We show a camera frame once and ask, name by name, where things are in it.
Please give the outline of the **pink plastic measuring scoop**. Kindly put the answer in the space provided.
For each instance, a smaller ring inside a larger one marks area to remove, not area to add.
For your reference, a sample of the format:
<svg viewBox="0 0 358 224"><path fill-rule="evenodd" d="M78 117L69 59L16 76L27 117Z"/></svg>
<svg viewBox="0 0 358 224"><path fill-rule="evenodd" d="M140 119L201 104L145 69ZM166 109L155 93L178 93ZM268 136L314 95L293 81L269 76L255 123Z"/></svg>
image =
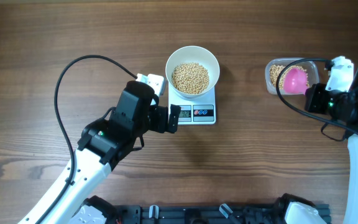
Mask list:
<svg viewBox="0 0 358 224"><path fill-rule="evenodd" d="M307 74L298 69L293 68L285 75L283 81L283 89L288 94L305 94L308 89Z"/></svg>

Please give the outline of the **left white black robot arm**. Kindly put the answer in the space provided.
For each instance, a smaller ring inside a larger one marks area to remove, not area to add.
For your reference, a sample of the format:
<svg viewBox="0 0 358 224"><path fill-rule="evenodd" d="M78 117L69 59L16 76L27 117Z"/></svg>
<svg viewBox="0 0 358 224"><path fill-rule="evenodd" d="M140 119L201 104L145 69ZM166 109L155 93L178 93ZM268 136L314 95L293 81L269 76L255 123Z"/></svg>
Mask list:
<svg viewBox="0 0 358 224"><path fill-rule="evenodd" d="M149 85L129 81L117 106L85 127L73 158L22 223L68 223L85 198L147 131L175 133L181 108L162 107Z"/></svg>

